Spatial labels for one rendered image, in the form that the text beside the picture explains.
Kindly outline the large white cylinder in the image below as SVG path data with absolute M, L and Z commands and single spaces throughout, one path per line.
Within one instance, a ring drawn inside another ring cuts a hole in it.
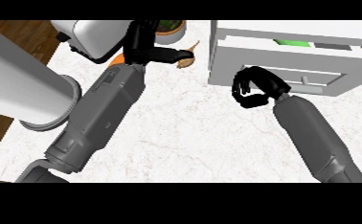
M 35 131 L 58 128 L 82 98 L 79 82 L 58 75 L 0 34 L 0 115 Z

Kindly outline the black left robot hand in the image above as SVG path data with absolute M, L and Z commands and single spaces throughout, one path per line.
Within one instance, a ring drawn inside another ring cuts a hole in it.
M 125 62 L 147 65 L 151 61 L 175 64 L 194 58 L 188 50 L 177 50 L 154 46 L 159 20 L 135 20 L 128 29 L 123 44 Z

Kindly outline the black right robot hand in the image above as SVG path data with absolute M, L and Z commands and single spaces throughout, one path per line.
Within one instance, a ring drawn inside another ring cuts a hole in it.
M 250 84 L 255 83 L 264 94 L 253 94 L 250 92 Z M 290 85 L 284 80 L 267 69 L 259 66 L 245 68 L 234 77 L 233 83 L 233 97 L 243 108 L 253 108 L 270 103 L 270 98 L 276 100 L 284 93 L 292 90 Z

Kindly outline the orange cup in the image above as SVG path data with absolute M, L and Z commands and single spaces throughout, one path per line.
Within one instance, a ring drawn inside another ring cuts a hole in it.
M 125 64 L 125 54 L 123 53 L 116 57 L 109 67 L 113 67 L 114 65 L 119 65 L 119 64 Z

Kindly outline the white drawer cabinet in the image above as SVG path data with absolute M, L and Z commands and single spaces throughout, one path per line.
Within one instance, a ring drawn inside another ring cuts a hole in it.
M 362 45 L 362 20 L 213 20 L 221 36 Z

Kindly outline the tan garlic bulb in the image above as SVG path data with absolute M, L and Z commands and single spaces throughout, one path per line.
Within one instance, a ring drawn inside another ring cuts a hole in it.
M 199 44 L 200 44 L 200 40 L 199 40 L 197 43 L 191 46 L 191 48 L 187 49 L 187 50 L 191 51 L 191 52 L 194 53 L 194 49 L 196 49 L 196 47 L 197 47 Z M 190 66 L 194 64 L 194 61 L 196 61 L 196 57 L 193 57 L 193 58 L 185 58 L 185 59 L 180 60 L 178 68 L 182 69 L 182 68 L 190 67 Z

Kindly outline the dark grey flat item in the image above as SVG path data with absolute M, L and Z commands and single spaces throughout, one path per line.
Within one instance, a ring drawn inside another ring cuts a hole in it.
M 330 44 L 330 43 L 317 43 L 315 42 L 314 46 L 315 46 L 315 48 L 323 48 L 323 49 L 352 51 L 349 45 Z

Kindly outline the green item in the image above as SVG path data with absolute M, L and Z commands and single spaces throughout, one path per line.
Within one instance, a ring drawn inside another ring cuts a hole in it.
M 296 40 L 283 40 L 283 39 L 274 39 L 274 41 L 281 45 L 281 46 L 295 46 L 295 47 L 310 47 L 311 48 L 311 43 L 305 41 L 296 41 Z

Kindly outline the white pot with green plant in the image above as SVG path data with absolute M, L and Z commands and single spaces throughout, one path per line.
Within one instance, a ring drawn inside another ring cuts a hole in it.
M 185 31 L 185 20 L 162 20 L 156 32 L 156 43 L 162 45 L 175 44 L 182 39 Z

